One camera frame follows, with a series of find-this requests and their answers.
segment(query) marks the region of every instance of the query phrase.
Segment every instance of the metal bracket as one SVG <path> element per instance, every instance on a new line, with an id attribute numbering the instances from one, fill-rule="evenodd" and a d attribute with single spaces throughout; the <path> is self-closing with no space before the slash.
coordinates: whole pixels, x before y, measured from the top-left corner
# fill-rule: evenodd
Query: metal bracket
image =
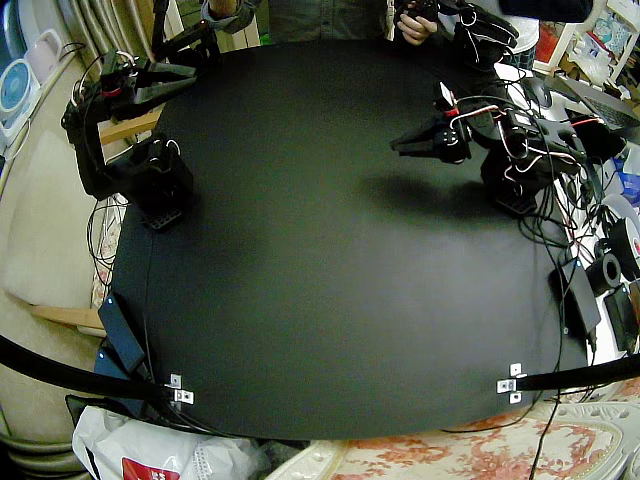
<path id="1" fill-rule="evenodd" d="M 193 392 L 189 392 L 187 390 L 175 390 L 173 392 L 173 401 L 193 405 Z"/>
<path id="2" fill-rule="evenodd" d="M 520 403 L 522 401 L 522 392 L 517 390 L 516 380 L 518 378 L 525 377 L 526 374 L 522 373 L 522 364 L 513 363 L 509 365 L 509 376 L 505 380 L 498 380 L 496 391 L 498 393 L 509 393 L 509 403 Z"/>
<path id="3" fill-rule="evenodd" d="M 188 390 L 182 390 L 182 375 L 175 373 L 171 374 L 171 383 L 165 385 L 166 387 L 175 389 L 173 392 L 173 401 L 178 403 L 188 403 L 193 405 L 194 394 Z"/>

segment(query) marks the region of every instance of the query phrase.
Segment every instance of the floral fabric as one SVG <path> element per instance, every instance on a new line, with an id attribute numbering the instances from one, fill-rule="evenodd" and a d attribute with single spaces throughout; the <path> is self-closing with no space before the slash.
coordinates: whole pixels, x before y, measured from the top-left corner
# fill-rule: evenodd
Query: floral fabric
<path id="1" fill-rule="evenodd" d="M 608 401 L 640 403 L 640 377 L 618 383 L 618 389 Z"/>
<path id="2" fill-rule="evenodd" d="M 517 416 L 500 415 L 466 430 L 503 425 Z M 479 433 L 430 432 L 356 440 L 331 480 L 398 479 L 517 480 L 529 478 L 544 418 L 525 418 L 502 429 Z M 554 420 L 544 440 L 536 479 L 574 479 L 589 474 L 621 441 L 615 428 Z"/>

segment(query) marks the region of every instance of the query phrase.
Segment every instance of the white device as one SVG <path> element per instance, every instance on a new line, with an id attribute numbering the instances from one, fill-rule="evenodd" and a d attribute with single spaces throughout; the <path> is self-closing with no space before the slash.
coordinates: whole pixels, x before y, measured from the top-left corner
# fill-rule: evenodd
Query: white device
<path id="1" fill-rule="evenodd" d="M 29 63 L 13 61 L 0 77 L 0 149 L 16 139 L 40 95 L 40 84 Z"/>

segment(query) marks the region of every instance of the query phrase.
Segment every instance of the black table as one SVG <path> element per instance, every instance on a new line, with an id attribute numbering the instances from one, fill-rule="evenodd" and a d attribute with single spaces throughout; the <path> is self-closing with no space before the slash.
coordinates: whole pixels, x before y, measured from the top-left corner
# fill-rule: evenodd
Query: black table
<path id="1" fill-rule="evenodd" d="M 164 109 L 197 201 L 153 246 L 130 209 L 113 288 L 139 334 L 148 288 L 156 377 L 182 375 L 193 418 L 266 438 L 425 431 L 530 403 L 496 394 L 511 363 L 553 369 L 553 266 L 486 200 L 482 151 L 452 166 L 389 148 L 423 121 L 433 72 L 469 81 L 416 52 L 242 50 Z M 565 338 L 563 367 L 585 362 Z"/>

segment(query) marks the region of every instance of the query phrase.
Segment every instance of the computer mouse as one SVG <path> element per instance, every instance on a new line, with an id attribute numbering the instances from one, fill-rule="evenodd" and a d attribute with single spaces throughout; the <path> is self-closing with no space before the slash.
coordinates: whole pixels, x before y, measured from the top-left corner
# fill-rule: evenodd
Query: computer mouse
<path id="1" fill-rule="evenodd" d="M 525 77 L 520 80 L 524 96 L 532 102 L 536 102 L 543 108 L 551 107 L 551 91 L 544 84 L 544 80 L 538 77 Z"/>

